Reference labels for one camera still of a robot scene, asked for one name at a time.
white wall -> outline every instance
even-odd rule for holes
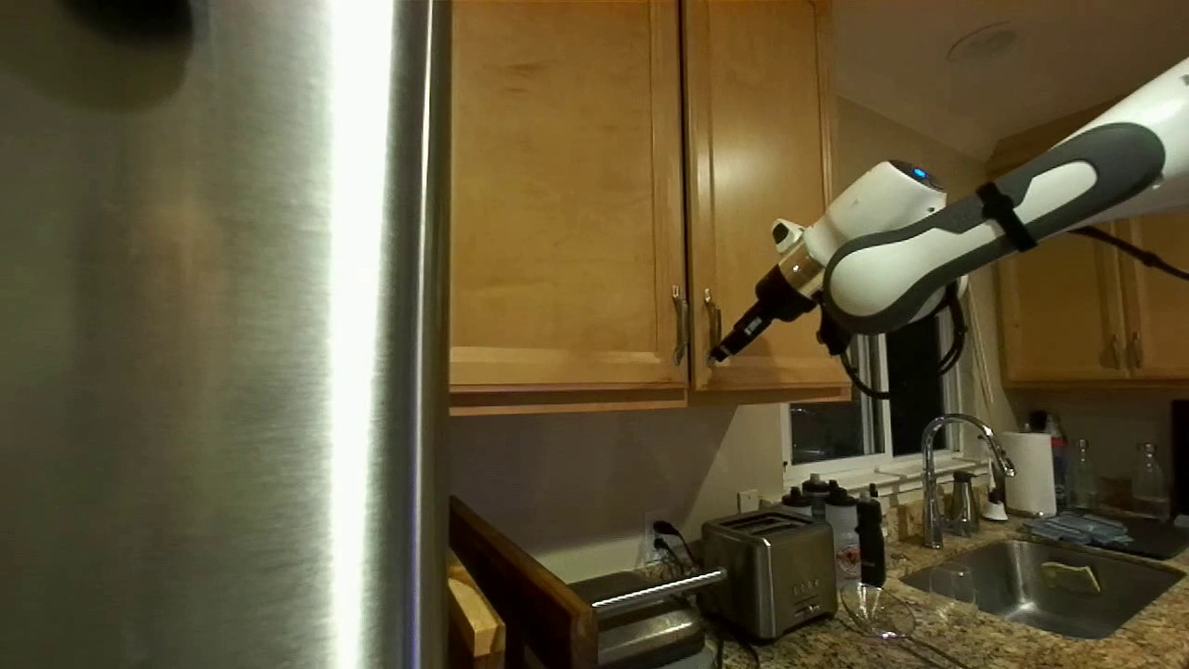
[[[635,568],[650,524],[687,534],[780,491],[771,407],[450,419],[450,491],[564,579]]]

paper towel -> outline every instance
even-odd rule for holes
[[[1046,433],[1000,433],[996,434],[1013,476],[1006,481],[1006,511],[1030,517],[1053,513],[1053,481],[1050,481],[1050,434]]]

backsplash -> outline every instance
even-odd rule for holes
[[[699,534],[780,491],[780,407],[450,419],[450,491],[564,579],[635,568],[650,524]]]
[[[1129,481],[1140,444],[1156,444],[1156,456],[1171,476],[1171,399],[1159,394],[1013,394],[1013,417],[1044,408],[1068,444],[1087,440],[1096,481]]]

kitchen sink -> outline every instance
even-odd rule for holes
[[[901,578],[1053,637],[1098,641],[1182,579],[1176,568],[1066,542],[1004,538]]]

ceiling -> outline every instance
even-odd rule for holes
[[[988,159],[1183,60],[1189,0],[837,0],[832,29],[838,96]]]

